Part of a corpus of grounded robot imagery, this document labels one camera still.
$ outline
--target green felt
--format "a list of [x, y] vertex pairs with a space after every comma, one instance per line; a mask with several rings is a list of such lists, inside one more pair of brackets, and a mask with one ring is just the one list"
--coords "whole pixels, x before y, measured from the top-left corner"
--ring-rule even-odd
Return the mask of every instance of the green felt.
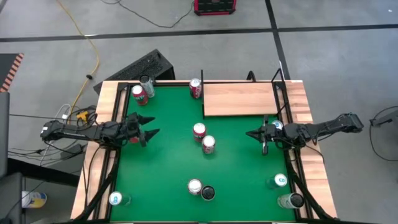
[[[112, 222], [134, 221], [292, 221], [293, 210], [280, 208], [277, 198], [289, 186], [270, 190], [266, 180], [287, 175], [283, 152], [269, 144], [269, 154], [245, 135], [258, 128], [261, 116], [210, 117], [201, 115], [201, 100], [188, 87], [158, 87], [147, 105], [131, 97], [127, 114], [138, 112], [156, 119], [143, 126], [160, 128], [147, 147], [122, 148], [116, 190], [132, 197], [128, 206], [112, 208]], [[192, 127], [204, 123], [216, 139], [214, 154], [205, 155], [193, 139]], [[191, 195], [187, 184], [200, 179], [215, 188], [212, 201]]]

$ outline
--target coca-cola can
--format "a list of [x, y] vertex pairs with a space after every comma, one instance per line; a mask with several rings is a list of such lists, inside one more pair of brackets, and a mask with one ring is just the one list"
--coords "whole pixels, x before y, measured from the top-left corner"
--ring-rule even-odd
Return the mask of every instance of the coca-cola can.
[[136, 99], [138, 105], [146, 105], [148, 103], [148, 96], [147, 93], [144, 91], [142, 86], [136, 85], [132, 88], [132, 95]]
[[211, 154], [216, 147], [216, 140], [213, 136], [205, 136], [201, 142], [201, 148], [205, 154]]
[[197, 78], [193, 78], [189, 82], [189, 90], [192, 98], [199, 99], [201, 97], [201, 81]]
[[197, 123], [193, 126], [193, 138], [194, 140], [201, 142], [206, 136], [206, 126], [202, 123]]

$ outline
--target table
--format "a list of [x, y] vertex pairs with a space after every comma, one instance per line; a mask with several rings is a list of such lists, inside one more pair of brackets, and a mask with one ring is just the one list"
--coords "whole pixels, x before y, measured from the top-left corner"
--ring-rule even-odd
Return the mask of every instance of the table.
[[[250, 82], [250, 81], [246, 81], [246, 80], [205, 80], [205, 83], [210, 83], [210, 82], [216, 82], [216, 83], [223, 83], [223, 82]], [[234, 210], [239, 208], [239, 203], [233, 203], [234, 206], [232, 206], [232, 212], [230, 212], [230, 216], [229, 218], [226, 215], [226, 211], [223, 210], [223, 208], [221, 208], [221, 210], [219, 210], [218, 213], [212, 213], [210, 215], [210, 217], [212, 218], [212, 220], [200, 220], [200, 216], [196, 216], [193, 220], [187, 220], [186, 218], [192, 217], [193, 216], [193, 212], [194, 210], [192, 210], [191, 208], [184, 208], [181, 203], [179, 202], [185, 202], [185, 203], [196, 203], [195, 206], [198, 207], [198, 209], [204, 209], [203, 206], [208, 206], [208, 205], [203, 205], [203, 201], [200, 200], [200, 198], [197, 197], [188, 197], [191, 196], [189, 195], [189, 193], [187, 191], [184, 191], [184, 193], [180, 193], [179, 190], [177, 190], [178, 193], [176, 193], [178, 196], [178, 200], [172, 200], [171, 196], [165, 196], [165, 194], [163, 194], [163, 190], [159, 190], [158, 187], [152, 187], [154, 189], [153, 193], [157, 196], [153, 196], [150, 195], [150, 192], [144, 192], [145, 187], [148, 186], [152, 186], [154, 183], [156, 184], [157, 181], [159, 181], [158, 183], [162, 183], [163, 181], [167, 181], [169, 178], [170, 181], [172, 181], [173, 183], [179, 183], [179, 185], [183, 185], [185, 184], [186, 186], [186, 182], [189, 180], [190, 177], [190, 173], [192, 172], [192, 170], [186, 170], [184, 169], [183, 173], [184, 175], [182, 175], [181, 177], [175, 177], [176, 175], [173, 175], [172, 177], [162, 177], [160, 174], [165, 174], [163, 172], [170, 172], [171, 170], [175, 170], [176, 166], [171, 166], [170, 164], [166, 163], [165, 159], [159, 159], [159, 156], [166, 156], [165, 154], [165, 150], [159, 150], [157, 152], [154, 151], [154, 149], [159, 149], [162, 148], [161, 146], [161, 140], [162, 139], [167, 139], [167, 138], [172, 138], [175, 137], [178, 140], [181, 140], [182, 142], [184, 142], [185, 144], [187, 144], [187, 148], [191, 148], [191, 147], [196, 147], [196, 151], [192, 150], [190, 152], [188, 151], [182, 151], [179, 147], [174, 146], [172, 142], [168, 141], [167, 144], [171, 144], [172, 146], [174, 146], [173, 148], [173, 153], [170, 153], [169, 156], [171, 158], [169, 158], [170, 160], [176, 160], [176, 157], [178, 157], [179, 152], [182, 152], [182, 156], [184, 158], [189, 157], [190, 159], [196, 161], [197, 163], [199, 163], [199, 166], [203, 167], [203, 163], [207, 162], [207, 163], [211, 163], [211, 168], [217, 170], [217, 168], [220, 170], [222, 168], [222, 163], [227, 162], [226, 160], [228, 158], [233, 158], [234, 155], [236, 156], [236, 154], [239, 153], [240, 157], [244, 157], [245, 155], [250, 155], [251, 158], [245, 158], [245, 159], [237, 159], [236, 161], [241, 161], [242, 163], [246, 163], [246, 166], [244, 166], [243, 164], [239, 164], [236, 165], [235, 168], [232, 168], [232, 170], [234, 172], [240, 172], [239, 175], [242, 174], [249, 174], [249, 175], [243, 175], [243, 179], [246, 180], [244, 181], [244, 183], [246, 184], [242, 184], [238, 181], [234, 181], [233, 184], [241, 184], [242, 186], [240, 187], [253, 187], [253, 186], [257, 186], [257, 188], [255, 190], [253, 190], [252, 192], [246, 192], [245, 194], [249, 194], [251, 196], [249, 196], [249, 198], [253, 199], [254, 198], [254, 194], [264, 197], [264, 198], [268, 198], [265, 202], [265, 200], [256, 200], [254, 202], [254, 205], [269, 205], [270, 202], [274, 199], [276, 199], [276, 197], [279, 194], [284, 194], [284, 193], [288, 193], [290, 190], [289, 188], [284, 188], [284, 189], [280, 189], [280, 192], [275, 192], [275, 191], [267, 191], [264, 190], [261, 192], [261, 190], [259, 190], [259, 182], [263, 183], [263, 186], [265, 186], [264, 182], [265, 182], [265, 178], [270, 176], [271, 174], [275, 173], [275, 172], [286, 172], [283, 166], [283, 162], [277, 162], [277, 161], [281, 161], [281, 158], [283, 157], [282, 153], [279, 151], [274, 151], [273, 149], [270, 149], [270, 155], [269, 156], [273, 156], [275, 158], [275, 162], [272, 164], [272, 168], [268, 167], [269, 170], [264, 171], [264, 173], [260, 173], [260, 172], [252, 172], [250, 173], [250, 170], [255, 170], [258, 171], [256, 169], [265, 169], [268, 164], [267, 163], [260, 163], [259, 161], [262, 160], [269, 160], [269, 157], [263, 157], [261, 155], [261, 150], [260, 147], [258, 145], [258, 142], [256, 143], [256, 141], [250, 139], [249, 137], [244, 135], [244, 132], [258, 128], [261, 125], [261, 118], [259, 117], [229, 117], [229, 118], [223, 118], [222, 121], [220, 121], [219, 118], [207, 118], [206, 120], [204, 120], [204, 123], [206, 125], [208, 125], [209, 130], [214, 130], [214, 136], [216, 137], [216, 140], [218, 141], [218, 143], [220, 142], [220, 144], [217, 145], [217, 150], [218, 152], [215, 154], [214, 158], [204, 158], [203, 154], [201, 154], [201, 150], [200, 150], [200, 146], [194, 146], [194, 142], [192, 141], [188, 141], [188, 138], [191, 138], [192, 135], [189, 134], [189, 136], [181, 136], [181, 135], [176, 135], [173, 134], [172, 131], [167, 131], [167, 128], [173, 127], [173, 121], [172, 120], [167, 120], [165, 118], [167, 118], [167, 115], [169, 113], [171, 113], [172, 110], [162, 110], [162, 111], [158, 111], [158, 112], [153, 112], [156, 114], [148, 114], [151, 111], [155, 111], [153, 110], [154, 106], [163, 106], [164, 108], [166, 108], [165, 104], [166, 103], [171, 103], [171, 102], [167, 102], [167, 101], [162, 101], [160, 98], [156, 96], [154, 99], [152, 99], [152, 101], [154, 101], [153, 103], [155, 104], [148, 104], [144, 107], [130, 107], [131, 105], [136, 105], [135, 102], [130, 102], [128, 108], [124, 108], [125, 102], [123, 102], [124, 99], [124, 95], [126, 94], [125, 91], [122, 91], [120, 93], [121, 97], [120, 97], [120, 102], [116, 103], [115, 105], [115, 99], [116, 99], [116, 95], [117, 95], [117, 88], [118, 88], [118, 84], [119, 83], [126, 83], [126, 82], [118, 82], [118, 81], [108, 81], [108, 82], [104, 82], [103, 83], [103, 89], [101, 90], [101, 94], [99, 96], [99, 100], [98, 100], [98, 106], [97, 106], [97, 113], [98, 113], [98, 122], [103, 122], [103, 121], [109, 121], [113, 118], [115, 118], [116, 120], [120, 120], [122, 118], [122, 113], [123, 111], [127, 113], [132, 112], [133, 110], [137, 110], [139, 113], [142, 113], [142, 115], [144, 116], [150, 116], [150, 115], [154, 115], [158, 122], [151, 122], [147, 125], [144, 126], [145, 129], [150, 129], [150, 128], [161, 128], [162, 130], [160, 131], [160, 133], [155, 136], [150, 143], [148, 144], [148, 146], [146, 148], [143, 148], [143, 150], [148, 150], [148, 152], [152, 152], [152, 153], [148, 153], [146, 154], [145, 151], [138, 151], [138, 150], [129, 150], [130, 147], [134, 147], [132, 145], [126, 146], [127, 150], [122, 150], [122, 155], [119, 161], [119, 170], [118, 170], [118, 178], [116, 181], [116, 185], [113, 186], [114, 189], [116, 190], [120, 190], [120, 191], [140, 191], [141, 190], [141, 195], [145, 195], [142, 196], [142, 198], [145, 197], [145, 202], [143, 202], [143, 200], [140, 200], [139, 196], [134, 195], [134, 192], [128, 192], [129, 194], [132, 193], [133, 198], [135, 198], [135, 201], [138, 202], [142, 202], [144, 203], [142, 207], [137, 207], [135, 209], [137, 209], [137, 211], [140, 211], [141, 215], [136, 215], [136, 213], [128, 213], [126, 212], [127, 208], [126, 207], [114, 207], [112, 208], [112, 212], [109, 216], [109, 213], [107, 214], [107, 201], [108, 201], [108, 195], [109, 195], [109, 191], [105, 192], [103, 199], [101, 201], [100, 206], [98, 207], [97, 211], [91, 215], [91, 218], [93, 217], [93, 215], [95, 216], [95, 218], [110, 218], [112, 222], [116, 222], [116, 221], [127, 221], [127, 222], [131, 222], [131, 221], [144, 221], [147, 220], [148, 221], [148, 209], [147, 207], [150, 204], [151, 200], [154, 200], [156, 197], [161, 197], [164, 198], [164, 202], [162, 202], [162, 205], [160, 210], [157, 209], [157, 214], [159, 213], [163, 213], [163, 215], [159, 215], [159, 217], [162, 220], [175, 220], [176, 218], [180, 221], [217, 221], [217, 220], [224, 220], [224, 221], [231, 221], [231, 220], [240, 220], [240, 221], [249, 221], [249, 220], [271, 220], [271, 218], [274, 218], [276, 220], [293, 220], [294, 216], [292, 216], [292, 211], [291, 210], [284, 210], [281, 208], [278, 208], [277, 206], [274, 207], [272, 206], [267, 206], [266, 209], [264, 210], [269, 210], [272, 211], [272, 215], [271, 212], [268, 213], [268, 215], [265, 215], [264, 212], [260, 212], [260, 210], [255, 210], [255, 211], [251, 211], [250, 214], [247, 215], [242, 215], [239, 214], [238, 212], [233, 212]], [[179, 83], [185, 83], [187, 84], [188, 81], [158, 81], [158, 83], [160, 84], [164, 84], [164, 83], [168, 83], [168, 85], [171, 85], [173, 83], [175, 83], [175, 87], [169, 87], [172, 90], [168, 90], [167, 87], [159, 87], [157, 88], [157, 94], [173, 94], [175, 96], [181, 96], [180, 95], [180, 91], [185, 91], [184, 89], [180, 90], [181, 87], [177, 87], [177, 84]], [[312, 117], [310, 114], [310, 109], [308, 107], [308, 101], [307, 101], [307, 97], [305, 94], [305, 90], [303, 87], [303, 83], [302, 81], [286, 81], [286, 89], [287, 89], [287, 95], [289, 96], [289, 101], [290, 101], [290, 108], [292, 110], [292, 118], [293, 118], [293, 122], [296, 123], [311, 123], [312, 122]], [[184, 97], [184, 101], [187, 103], [184, 107], [186, 108], [192, 108], [192, 107], [200, 107], [200, 104], [195, 104], [195, 100], [191, 100], [190, 96], [187, 94], [185, 94], [184, 96], [188, 96], [188, 97]], [[200, 116], [200, 112], [199, 110], [195, 110], [195, 113], [187, 113], [187, 114], [180, 114], [180, 116], [185, 116], [181, 122], [179, 122], [178, 125], [176, 125], [173, 129], [174, 131], [178, 131], [178, 129], [181, 129], [182, 127], [184, 127], [186, 129], [186, 131], [191, 131], [191, 128], [193, 126], [193, 124], [197, 121], [197, 116]], [[284, 120], [286, 118], [286, 113], [285, 110], [282, 111], [282, 117], [284, 118]], [[187, 123], [186, 120], [187, 119], [192, 119], [195, 121], [192, 121], [192, 123]], [[242, 125], [242, 130], [238, 129], [233, 129], [232, 127], [236, 125], [236, 123], [239, 123], [239, 125]], [[222, 126], [226, 126], [226, 128], [224, 129], [220, 129], [220, 125]], [[229, 135], [237, 135], [238, 132], [235, 131], [239, 131], [239, 133], [242, 133], [241, 136], [239, 136], [237, 139], [233, 139], [233, 138], [229, 138], [226, 136]], [[243, 147], [243, 142], [245, 143], [245, 146], [247, 145], [247, 147], [249, 147], [250, 149], [243, 149], [241, 150], [241, 148]], [[233, 144], [230, 146], [231, 151], [226, 151], [226, 150], [222, 150], [222, 146], [225, 144]], [[93, 157], [93, 153], [95, 151], [95, 149], [98, 147], [98, 145], [96, 145], [95, 143], [89, 143], [88, 145], [88, 149], [86, 152], [86, 157], [85, 157], [85, 169], [86, 169], [86, 173], [88, 173], [88, 164], [91, 161], [91, 158]], [[104, 166], [104, 160], [107, 159], [109, 162], [108, 167]], [[88, 198], [91, 199], [94, 194], [96, 193], [98, 186], [99, 186], [99, 182], [100, 182], [100, 176], [101, 176], [101, 171], [105, 168], [107, 168], [107, 171], [110, 170], [110, 167], [113, 163], [113, 159], [114, 159], [114, 153], [111, 153], [108, 157], [106, 156], [106, 152], [104, 149], [100, 149], [96, 156], [93, 158], [93, 165], [91, 168], [91, 175], [90, 175], [90, 187], [88, 190]], [[142, 161], [140, 162], [141, 159], [150, 159], [151, 163], [155, 164], [154, 166], [149, 166], [148, 164], [143, 163]], [[303, 164], [303, 173], [305, 174], [305, 180], [307, 182], [307, 187], [309, 189], [309, 191], [312, 193], [312, 195], [315, 197], [315, 199], [318, 201], [318, 203], [325, 209], [325, 211], [327, 213], [329, 213], [332, 216], [336, 216], [336, 212], [335, 212], [335, 208], [334, 208], [334, 204], [333, 204], [333, 199], [331, 197], [331, 193], [330, 193], [330, 188], [328, 185], [328, 181], [327, 181], [327, 176], [326, 176], [326, 172], [325, 172], [325, 168], [324, 165], [322, 163], [322, 158], [317, 155], [315, 152], [303, 148], [302, 149], [302, 155], [301, 155], [301, 160], [302, 160], [302, 164]], [[142, 182], [140, 183], [139, 181], [137, 181], [138, 183], [134, 183], [133, 178], [129, 175], [129, 174], [134, 174], [136, 177], [139, 175], [139, 169], [145, 169], [145, 176], [140, 176], [139, 180], [143, 181], [151, 181], [152, 185], [146, 185], [143, 184]], [[150, 178], [148, 177], [149, 174], [153, 174], [157, 177], [156, 180], [149, 180]], [[229, 188], [221, 186], [221, 182], [222, 181], [228, 181], [228, 176], [226, 177], [222, 177], [221, 174], [213, 174], [210, 175], [209, 171], [203, 171], [201, 170], [200, 172], [197, 172], [196, 175], [202, 175], [204, 176], [204, 182], [205, 184], [210, 184], [213, 185], [216, 188], [216, 193], [217, 193], [217, 200], [214, 199], [213, 201], [210, 201], [210, 203], [212, 202], [217, 202], [217, 203], [227, 203], [227, 196], [223, 195], [223, 193], [225, 193]], [[81, 211], [83, 210], [84, 207], [84, 195], [85, 195], [85, 191], [84, 191], [84, 185], [83, 185], [83, 175], [81, 175], [80, 177], [80, 183], [78, 186], [78, 190], [76, 192], [76, 199], [75, 199], [75, 203], [73, 206], [73, 210], [72, 210], [72, 215], [71, 218], [75, 218], [77, 217]], [[241, 196], [237, 196], [237, 200], [239, 202], [241, 202], [242, 204], [244, 204], [243, 200], [244, 197]], [[184, 213], [185, 215], [179, 215], [177, 216], [176, 212], [171, 212], [171, 213], [167, 213], [167, 207], [165, 207], [165, 204], [172, 204], [173, 206], [180, 206], [181, 209], [187, 209], [187, 211], [191, 211], [191, 212], [187, 212]], [[306, 217], [306, 213], [305, 213], [305, 209], [302, 208], [300, 209], [300, 214], [302, 217]]]

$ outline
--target concrete floor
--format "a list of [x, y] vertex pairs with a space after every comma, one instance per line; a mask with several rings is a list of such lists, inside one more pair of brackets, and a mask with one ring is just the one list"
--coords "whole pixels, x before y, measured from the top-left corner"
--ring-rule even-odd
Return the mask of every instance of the concrete floor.
[[[154, 27], [117, 5], [99, 0], [63, 0], [86, 34], [119, 34], [175, 30], [270, 28], [263, 0], [239, 0], [230, 16], [197, 17], [190, 13], [175, 28]], [[171, 25], [185, 14], [189, 0], [123, 1], [126, 6], [160, 24]], [[398, 24], [394, 0], [278, 0], [271, 1], [278, 27], [360, 26]], [[73, 23], [53, 0], [8, 0], [0, 13], [0, 38], [78, 35]], [[360, 134], [336, 134], [321, 142], [338, 216], [357, 222], [396, 223], [398, 220], [398, 164], [378, 158], [371, 150], [368, 120], [388, 106], [398, 105], [398, 29], [280, 33], [292, 79], [304, 80], [314, 122], [354, 112], [365, 124]], [[101, 58], [95, 79], [78, 106], [95, 105], [92, 86], [153, 49], [174, 65], [177, 79], [270, 79], [279, 66], [272, 33], [188, 35], [94, 40]], [[72, 103], [95, 64], [85, 40], [1, 42], [0, 53], [24, 53], [11, 86], [11, 113], [54, 116]], [[45, 120], [11, 117], [10, 147], [44, 147], [39, 131]], [[387, 124], [374, 130], [377, 150], [398, 159], [396, 129]], [[67, 172], [81, 167], [81, 158], [55, 164]], [[35, 183], [27, 182], [27, 189]], [[75, 189], [44, 184], [41, 190], [57, 198], [27, 223], [59, 215], [67, 220]]]

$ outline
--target black stand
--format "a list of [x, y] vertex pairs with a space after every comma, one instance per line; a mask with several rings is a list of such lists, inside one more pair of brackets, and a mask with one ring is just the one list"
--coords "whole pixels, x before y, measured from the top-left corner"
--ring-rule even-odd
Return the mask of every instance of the black stand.
[[398, 127], [398, 110], [391, 112], [381, 118], [371, 120], [371, 125], [374, 127], [380, 127], [384, 123], [390, 123], [391, 121]]
[[248, 77], [246, 80], [252, 80], [253, 82], [256, 82], [256, 76], [254, 75], [253, 71], [250, 71], [248, 74]]
[[363, 223], [363, 222], [349, 222], [341, 220], [316, 220], [311, 218], [301, 218], [297, 220], [297, 223], [305, 224], [375, 224], [375, 223]]
[[55, 184], [65, 184], [72, 187], [77, 187], [79, 184], [79, 176], [77, 175], [40, 167], [11, 158], [8, 158], [7, 163], [7, 175], [20, 172], [24, 177], [44, 180]]

